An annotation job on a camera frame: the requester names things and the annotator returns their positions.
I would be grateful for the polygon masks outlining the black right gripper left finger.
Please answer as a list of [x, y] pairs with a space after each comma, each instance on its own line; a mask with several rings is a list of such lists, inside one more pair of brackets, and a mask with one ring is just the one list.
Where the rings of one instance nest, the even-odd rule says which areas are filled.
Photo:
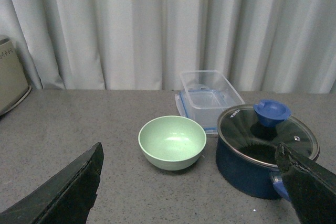
[[103, 147], [98, 142], [1, 212], [1, 223], [86, 223], [97, 198], [103, 160]]

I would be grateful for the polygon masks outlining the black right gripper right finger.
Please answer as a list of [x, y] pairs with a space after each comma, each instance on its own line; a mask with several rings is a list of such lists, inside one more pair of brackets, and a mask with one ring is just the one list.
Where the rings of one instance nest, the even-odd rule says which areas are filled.
[[335, 174], [280, 143], [275, 160], [301, 223], [335, 223]]

